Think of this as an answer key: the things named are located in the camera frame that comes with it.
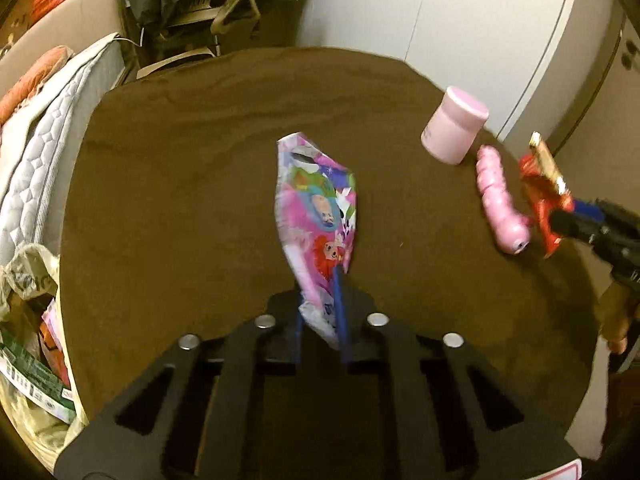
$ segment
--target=pink jar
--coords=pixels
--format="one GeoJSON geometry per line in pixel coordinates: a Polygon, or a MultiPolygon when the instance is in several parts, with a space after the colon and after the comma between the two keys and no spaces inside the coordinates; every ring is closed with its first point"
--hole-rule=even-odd
{"type": "Polygon", "coordinates": [[[485,105],[450,86],[422,132],[422,144],[438,160],[459,164],[488,118],[485,105]]]}

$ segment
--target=silver screw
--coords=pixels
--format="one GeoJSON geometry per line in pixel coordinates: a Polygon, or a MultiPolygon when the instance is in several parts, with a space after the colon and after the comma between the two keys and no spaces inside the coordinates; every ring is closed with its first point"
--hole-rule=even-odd
{"type": "Polygon", "coordinates": [[[183,350],[193,350],[200,344],[200,338],[195,334],[185,334],[178,341],[178,346],[183,350]]]}
{"type": "Polygon", "coordinates": [[[271,328],[275,326],[276,319],[271,314],[262,314],[255,318],[255,325],[258,328],[271,328]]]}
{"type": "Polygon", "coordinates": [[[367,316],[367,323],[371,326],[385,326],[389,322],[389,318],[382,312],[374,312],[367,316]]]}
{"type": "Polygon", "coordinates": [[[460,334],[456,334],[455,332],[449,332],[448,334],[445,334],[442,337],[442,341],[449,348],[460,348],[465,343],[465,340],[462,339],[462,336],[460,334]]]}

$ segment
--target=red-haired cartoon character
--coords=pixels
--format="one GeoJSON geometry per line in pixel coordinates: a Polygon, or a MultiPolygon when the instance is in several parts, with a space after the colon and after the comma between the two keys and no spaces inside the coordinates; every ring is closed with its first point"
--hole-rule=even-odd
{"type": "Polygon", "coordinates": [[[316,269],[327,281],[331,279],[334,267],[342,261],[343,257],[344,243],[340,234],[336,233],[335,240],[329,240],[325,235],[320,235],[314,240],[316,269]]]}

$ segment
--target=table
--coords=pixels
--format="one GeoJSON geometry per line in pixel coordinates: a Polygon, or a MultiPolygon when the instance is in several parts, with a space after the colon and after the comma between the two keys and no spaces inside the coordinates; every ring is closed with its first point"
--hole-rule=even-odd
{"type": "MultiPolygon", "coordinates": [[[[441,98],[402,62],[295,48],[238,52],[105,95],[76,163],[61,256],[66,342],[89,417],[181,334],[228,333],[292,287],[273,217],[276,140],[301,130],[356,177],[353,282],[417,332],[461,333],[565,431],[596,342],[590,282],[570,243],[548,260],[537,235],[519,256],[495,248],[473,153],[497,141],[481,132],[460,166],[431,157],[420,133],[441,98]]],[[[500,150],[526,211],[516,161],[500,150]]],[[[299,380],[266,385],[264,477],[376,478],[374,383],[346,376],[314,336],[303,355],[299,380]]]]}

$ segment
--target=pink wrapper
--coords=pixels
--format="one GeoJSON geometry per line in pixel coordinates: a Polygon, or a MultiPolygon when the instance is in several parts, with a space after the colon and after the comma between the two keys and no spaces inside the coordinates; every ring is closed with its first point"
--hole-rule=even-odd
{"type": "Polygon", "coordinates": [[[356,226],[353,174],[301,133],[278,141],[275,215],[282,249],[302,290],[300,312],[337,348],[332,279],[349,269],[356,226]]]}

